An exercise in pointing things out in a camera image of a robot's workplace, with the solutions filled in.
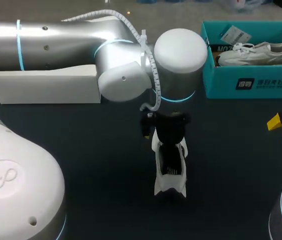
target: white foam block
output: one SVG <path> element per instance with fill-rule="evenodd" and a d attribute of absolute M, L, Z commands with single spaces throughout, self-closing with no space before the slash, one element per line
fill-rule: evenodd
<path fill-rule="evenodd" d="M 96 75 L 95 65 L 42 71 L 0 71 L 0 103 L 99 104 Z"/>

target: white shoe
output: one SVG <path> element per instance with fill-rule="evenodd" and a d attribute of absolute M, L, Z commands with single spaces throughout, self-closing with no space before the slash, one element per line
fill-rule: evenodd
<path fill-rule="evenodd" d="M 186 181 L 187 167 L 185 157 L 188 148 L 185 139 L 173 147 L 167 147 L 160 142 L 157 131 L 152 138 L 152 150 L 155 152 L 156 179 L 154 184 L 154 195 L 175 189 L 184 197 L 187 196 Z"/>
<path fill-rule="evenodd" d="M 282 43 L 237 43 L 233 50 L 221 53 L 215 61 L 221 67 L 282 65 Z"/>

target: dark table surface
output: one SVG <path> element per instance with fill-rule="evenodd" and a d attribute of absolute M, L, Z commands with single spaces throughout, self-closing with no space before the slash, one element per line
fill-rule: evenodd
<path fill-rule="evenodd" d="M 146 96 L 125 103 L 0 105 L 0 119 L 44 147 L 66 184 L 68 239 L 268 240 L 282 190 L 282 100 L 188 103 L 187 198 L 154 197 L 155 155 L 140 126 Z"/>

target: shoe box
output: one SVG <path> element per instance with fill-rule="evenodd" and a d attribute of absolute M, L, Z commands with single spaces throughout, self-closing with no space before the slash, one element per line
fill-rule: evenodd
<path fill-rule="evenodd" d="M 282 99 L 282 65 L 217 66 L 215 59 L 232 51 L 224 36 L 231 27 L 241 31 L 246 43 L 282 43 L 282 21 L 205 21 L 201 36 L 207 46 L 203 83 L 209 99 Z"/>

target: white cable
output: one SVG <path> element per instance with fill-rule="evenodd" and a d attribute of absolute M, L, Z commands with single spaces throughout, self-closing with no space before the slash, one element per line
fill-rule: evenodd
<path fill-rule="evenodd" d="M 155 94 L 156 94 L 156 99 L 155 99 L 155 105 L 151 106 L 148 103 L 143 103 L 142 106 L 140 107 L 140 111 L 143 111 L 145 108 L 148 108 L 150 111 L 157 111 L 160 107 L 161 104 L 161 85 L 160 85 L 160 79 L 159 79 L 159 74 L 157 70 L 157 65 L 156 61 L 153 57 L 153 54 L 149 48 L 149 46 L 145 43 L 145 41 L 141 38 L 141 36 L 138 34 L 137 30 L 133 27 L 131 22 L 123 16 L 121 13 L 114 11 L 114 10 L 109 10 L 109 9 L 104 9 L 104 10 L 99 10 L 99 11 L 92 11 L 88 12 L 86 14 L 82 14 L 79 16 L 74 16 L 68 19 L 62 20 L 62 22 L 72 22 L 72 21 L 83 21 L 87 18 L 99 16 L 99 15 L 112 15 L 120 19 L 131 31 L 131 33 L 134 35 L 135 39 L 137 42 L 141 45 L 142 48 L 145 49 L 145 53 L 147 54 L 151 66 L 151 70 L 153 73 L 153 79 L 154 79 L 154 87 L 155 87 Z"/>

